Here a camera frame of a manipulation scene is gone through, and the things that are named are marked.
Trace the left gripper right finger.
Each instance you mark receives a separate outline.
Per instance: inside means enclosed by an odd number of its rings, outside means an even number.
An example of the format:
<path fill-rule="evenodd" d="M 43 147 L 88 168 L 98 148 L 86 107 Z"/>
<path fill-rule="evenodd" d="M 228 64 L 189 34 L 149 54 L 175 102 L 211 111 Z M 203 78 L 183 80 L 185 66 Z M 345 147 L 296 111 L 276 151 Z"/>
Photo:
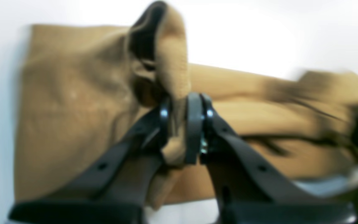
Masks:
<path fill-rule="evenodd" d="M 200 161 L 213 182 L 217 224 L 353 224 L 351 203 L 315 197 L 283 176 L 214 110 L 210 97 L 187 96 L 185 163 Z"/>

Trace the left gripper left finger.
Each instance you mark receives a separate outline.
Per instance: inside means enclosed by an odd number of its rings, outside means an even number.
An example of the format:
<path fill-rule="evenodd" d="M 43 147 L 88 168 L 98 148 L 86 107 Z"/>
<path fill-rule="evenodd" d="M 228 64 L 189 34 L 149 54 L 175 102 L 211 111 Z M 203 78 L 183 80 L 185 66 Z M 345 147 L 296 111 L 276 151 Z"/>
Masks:
<path fill-rule="evenodd" d="M 64 187 L 17 203 L 8 219 L 24 224 L 146 224 L 150 182 L 163 165 L 171 103 L 165 98 L 123 139 Z"/>

